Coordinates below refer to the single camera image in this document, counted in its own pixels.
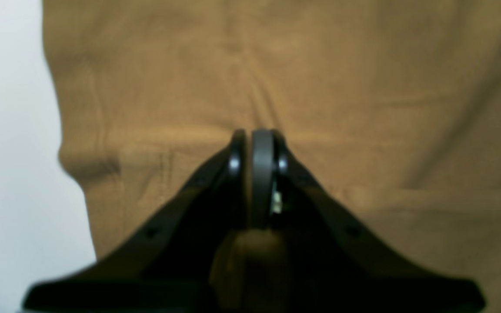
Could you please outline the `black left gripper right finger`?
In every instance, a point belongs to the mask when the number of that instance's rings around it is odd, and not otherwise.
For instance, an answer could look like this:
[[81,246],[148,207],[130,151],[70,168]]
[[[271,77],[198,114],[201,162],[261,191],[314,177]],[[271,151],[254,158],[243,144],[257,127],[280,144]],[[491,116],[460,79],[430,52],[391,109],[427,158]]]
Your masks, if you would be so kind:
[[468,279],[423,269],[334,200],[277,130],[252,132],[254,228],[280,232],[294,279],[291,313],[479,313]]

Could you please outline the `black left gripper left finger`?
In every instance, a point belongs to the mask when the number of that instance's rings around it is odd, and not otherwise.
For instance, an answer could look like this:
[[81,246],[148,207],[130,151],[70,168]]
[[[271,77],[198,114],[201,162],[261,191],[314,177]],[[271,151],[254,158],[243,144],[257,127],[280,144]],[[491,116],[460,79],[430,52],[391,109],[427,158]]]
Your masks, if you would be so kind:
[[221,313],[209,283],[217,248],[245,225],[245,132],[191,175],[131,238],[94,265],[34,285],[24,313]]

